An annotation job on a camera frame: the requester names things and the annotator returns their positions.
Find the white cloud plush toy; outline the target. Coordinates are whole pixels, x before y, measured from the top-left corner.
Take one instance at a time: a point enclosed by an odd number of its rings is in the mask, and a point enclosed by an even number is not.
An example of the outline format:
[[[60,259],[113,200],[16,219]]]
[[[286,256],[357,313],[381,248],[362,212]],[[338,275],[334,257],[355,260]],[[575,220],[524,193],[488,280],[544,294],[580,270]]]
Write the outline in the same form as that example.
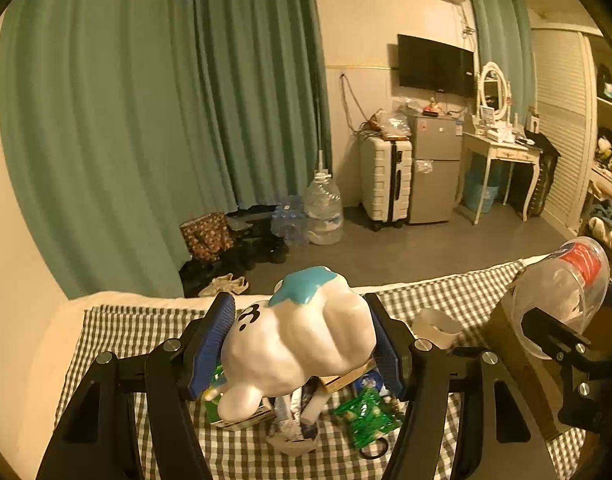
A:
[[[370,308],[341,274],[326,266],[289,274],[225,337],[219,416],[240,422],[261,400],[285,396],[312,377],[343,376],[367,362],[375,345]]]

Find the white sneakers pair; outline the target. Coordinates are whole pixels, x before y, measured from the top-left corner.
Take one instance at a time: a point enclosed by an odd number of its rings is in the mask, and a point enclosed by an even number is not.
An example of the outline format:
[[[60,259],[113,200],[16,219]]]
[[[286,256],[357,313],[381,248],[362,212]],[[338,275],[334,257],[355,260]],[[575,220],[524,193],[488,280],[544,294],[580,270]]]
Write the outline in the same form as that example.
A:
[[[213,278],[198,294],[199,297],[216,296],[219,292],[228,292],[231,295],[239,296],[248,290],[249,284],[245,276],[236,278],[233,273]]]

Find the brown patterned bag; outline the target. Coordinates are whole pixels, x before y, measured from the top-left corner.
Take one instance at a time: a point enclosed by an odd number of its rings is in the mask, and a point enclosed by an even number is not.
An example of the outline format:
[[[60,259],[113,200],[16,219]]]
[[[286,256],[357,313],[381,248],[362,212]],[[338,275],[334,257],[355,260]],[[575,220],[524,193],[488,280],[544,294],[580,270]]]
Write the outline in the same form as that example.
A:
[[[191,257],[197,261],[215,262],[223,252],[234,247],[223,212],[204,214],[184,222],[180,231]]]

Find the white dressing table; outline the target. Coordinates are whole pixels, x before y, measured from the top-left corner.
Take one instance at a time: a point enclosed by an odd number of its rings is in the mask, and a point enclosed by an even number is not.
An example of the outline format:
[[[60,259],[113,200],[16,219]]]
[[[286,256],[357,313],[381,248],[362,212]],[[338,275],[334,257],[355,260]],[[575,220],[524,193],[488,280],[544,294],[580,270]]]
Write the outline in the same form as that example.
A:
[[[531,197],[534,195],[534,190],[537,188],[537,183],[540,176],[540,148],[533,146],[522,146],[519,144],[494,142],[485,136],[478,136],[475,133],[464,132],[462,136],[462,148],[460,159],[460,180],[457,195],[455,200],[457,205],[461,204],[463,192],[465,188],[466,174],[470,169],[470,159],[473,154],[479,154],[484,157],[486,165],[484,165],[484,177],[482,178],[482,194],[486,193],[490,176],[492,162],[507,162],[511,165],[508,173],[508,182],[505,190],[504,201],[507,203],[507,196],[510,194],[510,185],[516,165],[529,165],[532,167],[532,178],[528,191],[522,206],[522,221],[528,220],[528,210]]]

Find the crumpled white tissue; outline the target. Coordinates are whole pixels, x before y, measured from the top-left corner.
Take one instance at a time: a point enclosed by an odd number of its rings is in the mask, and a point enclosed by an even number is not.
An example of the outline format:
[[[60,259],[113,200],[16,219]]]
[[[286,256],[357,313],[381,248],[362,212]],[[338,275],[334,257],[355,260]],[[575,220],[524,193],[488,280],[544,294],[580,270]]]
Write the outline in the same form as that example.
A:
[[[443,311],[425,308],[414,316],[411,330],[415,337],[427,339],[441,350],[448,350],[464,327]]]

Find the clear plastic cup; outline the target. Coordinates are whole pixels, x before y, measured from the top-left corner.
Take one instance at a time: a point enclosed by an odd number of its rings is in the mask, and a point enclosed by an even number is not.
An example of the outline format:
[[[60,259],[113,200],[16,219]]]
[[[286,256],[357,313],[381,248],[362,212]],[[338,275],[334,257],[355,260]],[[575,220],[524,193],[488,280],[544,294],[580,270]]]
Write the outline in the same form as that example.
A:
[[[539,308],[581,334],[601,307],[609,281],[603,247],[590,237],[568,240],[555,252],[526,266],[516,278],[510,320],[524,349],[537,359],[548,356],[522,330],[522,318]]]

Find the white suitcase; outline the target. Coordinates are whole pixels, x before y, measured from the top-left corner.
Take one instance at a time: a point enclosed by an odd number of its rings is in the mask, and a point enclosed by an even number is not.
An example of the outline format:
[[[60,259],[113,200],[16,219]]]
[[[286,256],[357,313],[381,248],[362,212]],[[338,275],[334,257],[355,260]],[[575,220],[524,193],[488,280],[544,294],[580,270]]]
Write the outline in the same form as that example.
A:
[[[360,143],[361,206],[371,229],[403,226],[409,220],[412,144],[409,138],[370,136]]]

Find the black wall television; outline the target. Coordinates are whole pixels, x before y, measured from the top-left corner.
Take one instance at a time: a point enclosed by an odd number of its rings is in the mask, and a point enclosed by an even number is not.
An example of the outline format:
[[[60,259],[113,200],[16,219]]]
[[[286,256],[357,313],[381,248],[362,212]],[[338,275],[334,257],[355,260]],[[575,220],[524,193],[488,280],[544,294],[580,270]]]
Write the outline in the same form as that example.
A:
[[[474,53],[442,42],[399,35],[398,80],[402,87],[431,90],[472,99]]]

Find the white louvered wardrobe door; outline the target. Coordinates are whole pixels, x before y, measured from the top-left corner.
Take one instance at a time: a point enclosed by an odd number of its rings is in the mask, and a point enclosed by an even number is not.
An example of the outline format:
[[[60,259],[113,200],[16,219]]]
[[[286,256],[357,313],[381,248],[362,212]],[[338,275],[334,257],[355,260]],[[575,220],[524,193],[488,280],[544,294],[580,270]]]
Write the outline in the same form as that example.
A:
[[[560,153],[542,216],[579,232],[598,132],[596,76],[589,38],[578,30],[532,32],[540,132]]]

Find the green medicine sachet pack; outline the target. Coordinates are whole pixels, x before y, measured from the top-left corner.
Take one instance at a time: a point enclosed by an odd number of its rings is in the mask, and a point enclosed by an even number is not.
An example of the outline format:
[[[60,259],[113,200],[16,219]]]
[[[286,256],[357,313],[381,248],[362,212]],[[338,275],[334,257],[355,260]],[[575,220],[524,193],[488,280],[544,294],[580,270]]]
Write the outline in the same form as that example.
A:
[[[357,450],[385,438],[401,427],[401,420],[375,388],[362,388],[352,399],[338,405],[333,414],[347,425]]]

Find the large clear water jug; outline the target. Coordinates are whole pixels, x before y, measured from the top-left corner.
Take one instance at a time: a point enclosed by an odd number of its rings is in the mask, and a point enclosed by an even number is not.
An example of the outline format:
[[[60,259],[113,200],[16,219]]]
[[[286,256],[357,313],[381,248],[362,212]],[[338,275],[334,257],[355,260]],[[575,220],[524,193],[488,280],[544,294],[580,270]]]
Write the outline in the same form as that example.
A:
[[[311,244],[338,243],[343,236],[344,214],[341,192],[330,171],[324,167],[323,151],[318,152],[317,168],[304,194],[306,235]]]

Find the black hanging bag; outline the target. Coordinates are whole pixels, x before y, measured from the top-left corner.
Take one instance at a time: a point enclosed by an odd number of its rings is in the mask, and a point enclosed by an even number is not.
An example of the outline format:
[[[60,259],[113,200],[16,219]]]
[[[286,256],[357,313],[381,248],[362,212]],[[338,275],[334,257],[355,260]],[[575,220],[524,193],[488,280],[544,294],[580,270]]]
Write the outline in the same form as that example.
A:
[[[528,139],[534,141],[534,146],[540,148],[539,178],[528,207],[529,217],[539,217],[545,207],[548,193],[554,182],[557,162],[560,152],[543,133],[526,132]]]

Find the bottled water pack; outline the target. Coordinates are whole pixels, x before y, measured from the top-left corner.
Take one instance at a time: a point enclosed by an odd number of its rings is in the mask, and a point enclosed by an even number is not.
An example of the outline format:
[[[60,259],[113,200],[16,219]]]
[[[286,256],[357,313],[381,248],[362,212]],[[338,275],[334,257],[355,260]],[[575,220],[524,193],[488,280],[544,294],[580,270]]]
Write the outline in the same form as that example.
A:
[[[281,237],[286,245],[304,246],[307,240],[307,219],[300,196],[286,197],[275,207],[271,219],[271,232]]]

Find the white oval vanity mirror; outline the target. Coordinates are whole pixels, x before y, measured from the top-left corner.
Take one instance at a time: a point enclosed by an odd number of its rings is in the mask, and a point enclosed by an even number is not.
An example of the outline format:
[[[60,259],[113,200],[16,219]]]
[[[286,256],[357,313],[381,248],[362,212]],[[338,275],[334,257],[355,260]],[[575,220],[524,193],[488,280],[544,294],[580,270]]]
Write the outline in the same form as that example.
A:
[[[485,125],[509,122],[511,84],[495,62],[484,64],[477,78],[477,114]]]

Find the blue waste bin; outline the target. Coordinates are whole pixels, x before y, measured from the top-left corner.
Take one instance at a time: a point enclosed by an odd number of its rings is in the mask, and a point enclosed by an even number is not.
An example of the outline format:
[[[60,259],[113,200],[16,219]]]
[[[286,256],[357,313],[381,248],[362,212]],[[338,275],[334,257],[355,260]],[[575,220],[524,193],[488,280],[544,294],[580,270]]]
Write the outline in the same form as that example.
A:
[[[469,172],[466,174],[463,192],[463,203],[470,211],[477,212],[480,200],[484,200],[481,205],[481,213],[488,214],[491,210],[496,196],[499,193],[499,186],[488,183],[482,186],[482,177]]]

